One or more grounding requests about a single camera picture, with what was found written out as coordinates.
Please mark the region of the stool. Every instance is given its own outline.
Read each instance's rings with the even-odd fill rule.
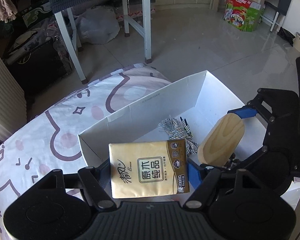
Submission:
[[[278,6],[274,6],[272,3],[265,2],[266,6],[269,6],[270,8],[274,9],[276,11],[274,19],[270,19],[269,17],[262,15],[261,18],[265,19],[267,22],[271,23],[271,29],[270,31],[272,32],[274,29],[274,26],[277,24],[279,27],[281,27],[282,24],[277,23],[277,19],[279,14],[283,15],[283,17],[286,17],[289,6],[290,6],[291,0],[279,0]]]

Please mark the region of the red and green beer box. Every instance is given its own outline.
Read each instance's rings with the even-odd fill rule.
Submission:
[[[261,4],[252,0],[228,0],[224,19],[243,32],[252,32],[260,17]]]

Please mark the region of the black plastic bag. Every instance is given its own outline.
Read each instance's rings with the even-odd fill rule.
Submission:
[[[289,44],[291,46],[293,46],[293,39],[295,38],[295,36],[291,32],[289,32],[286,29],[280,27],[280,30],[277,34],[278,34],[279,37],[281,37],[285,41],[289,42]]]

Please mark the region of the open cardboard box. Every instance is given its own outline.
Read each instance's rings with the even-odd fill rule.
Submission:
[[[243,105],[210,72],[193,74],[123,107],[83,131],[78,135],[82,155],[88,166],[98,167],[109,157],[109,143],[168,140],[168,135],[157,125],[169,116],[186,118],[194,141],[200,144],[228,110]],[[256,117],[243,119],[243,122],[244,136],[235,150],[240,160],[262,147],[266,133]],[[196,155],[191,158],[199,164]],[[193,191],[191,187],[190,193],[155,197],[152,201],[178,200],[182,204]],[[110,188],[106,188],[106,192],[111,196]],[[300,182],[293,182],[282,198],[295,208],[300,199]],[[149,198],[138,198],[138,201],[149,201]]]

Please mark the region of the beige curtain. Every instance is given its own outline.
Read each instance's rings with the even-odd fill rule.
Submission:
[[[25,124],[24,92],[0,59],[0,139],[5,141]]]

